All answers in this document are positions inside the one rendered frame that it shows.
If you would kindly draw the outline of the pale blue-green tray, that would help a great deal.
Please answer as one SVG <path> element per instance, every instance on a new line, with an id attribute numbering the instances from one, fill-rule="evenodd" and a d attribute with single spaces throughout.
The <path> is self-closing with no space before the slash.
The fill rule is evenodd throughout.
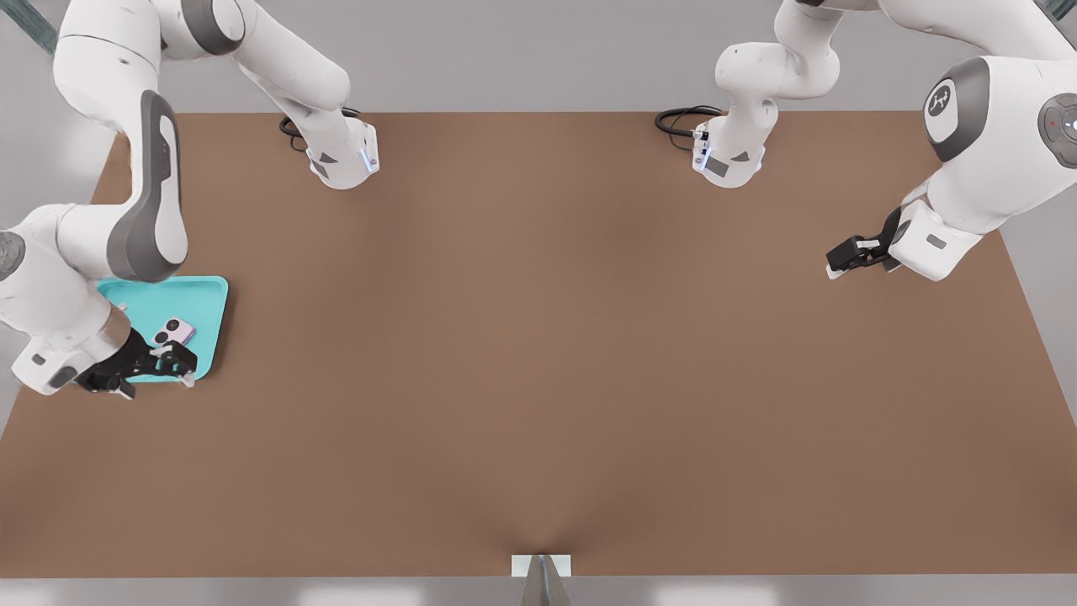
<path id="1" fill-rule="evenodd" d="M 211 368 L 225 311 L 228 283 L 219 276 L 172 276 L 157 284 L 103 279 L 97 288 L 104 299 L 124 306 L 131 326 L 149 344 L 169 319 L 178 318 L 194 328 L 185 343 L 199 358 L 194 380 Z"/>

